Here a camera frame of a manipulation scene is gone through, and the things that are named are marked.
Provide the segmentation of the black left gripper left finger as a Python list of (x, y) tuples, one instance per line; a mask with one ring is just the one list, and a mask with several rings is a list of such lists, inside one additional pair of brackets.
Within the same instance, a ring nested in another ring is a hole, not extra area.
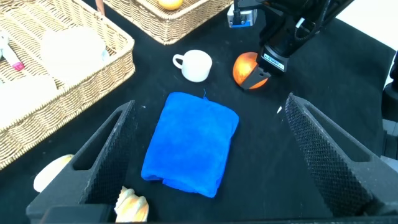
[(116, 108), (26, 208), (32, 223), (110, 223), (137, 124), (133, 100)]

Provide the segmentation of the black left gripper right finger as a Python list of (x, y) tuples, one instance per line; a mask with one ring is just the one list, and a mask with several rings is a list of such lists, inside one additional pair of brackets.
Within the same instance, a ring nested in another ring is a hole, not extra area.
[(285, 102), (285, 114), (313, 181), (334, 216), (397, 215), (397, 171), (293, 93)]

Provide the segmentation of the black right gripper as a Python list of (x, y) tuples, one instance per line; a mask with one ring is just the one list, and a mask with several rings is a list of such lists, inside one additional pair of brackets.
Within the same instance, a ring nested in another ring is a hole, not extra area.
[(271, 75), (282, 75), (287, 71), (289, 57), (283, 57), (269, 45), (264, 45), (257, 56), (258, 65), (245, 65), (243, 74), (246, 75), (240, 87), (244, 90), (251, 89), (257, 83), (267, 80)]

